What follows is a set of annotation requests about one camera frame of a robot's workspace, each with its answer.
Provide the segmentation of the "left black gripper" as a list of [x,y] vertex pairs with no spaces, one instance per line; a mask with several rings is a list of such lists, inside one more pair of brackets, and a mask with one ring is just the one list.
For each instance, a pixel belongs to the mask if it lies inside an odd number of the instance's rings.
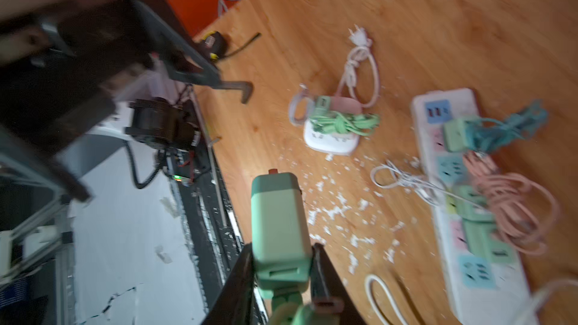
[[171,79],[224,88],[165,0],[60,0],[21,12],[1,21],[1,161],[88,200],[56,156],[114,112],[104,84],[148,60],[141,27]]

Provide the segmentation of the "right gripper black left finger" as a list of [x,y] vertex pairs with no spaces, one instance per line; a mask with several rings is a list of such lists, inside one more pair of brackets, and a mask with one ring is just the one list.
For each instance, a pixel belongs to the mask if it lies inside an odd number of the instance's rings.
[[212,310],[202,325],[251,324],[254,302],[252,244],[244,246]]

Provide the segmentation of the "green charger with green cable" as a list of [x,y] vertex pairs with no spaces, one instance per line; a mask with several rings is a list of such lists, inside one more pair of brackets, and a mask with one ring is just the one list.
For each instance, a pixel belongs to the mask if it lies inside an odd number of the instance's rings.
[[364,114],[356,99],[319,96],[309,117],[313,130],[323,135],[369,136],[380,125],[377,114]]

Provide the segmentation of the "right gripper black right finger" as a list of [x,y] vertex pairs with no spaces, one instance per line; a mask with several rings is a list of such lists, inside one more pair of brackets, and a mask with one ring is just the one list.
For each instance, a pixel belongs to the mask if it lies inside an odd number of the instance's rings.
[[322,313],[335,315],[338,324],[365,324],[365,320],[352,302],[325,247],[316,243],[312,246],[310,268],[311,298]]

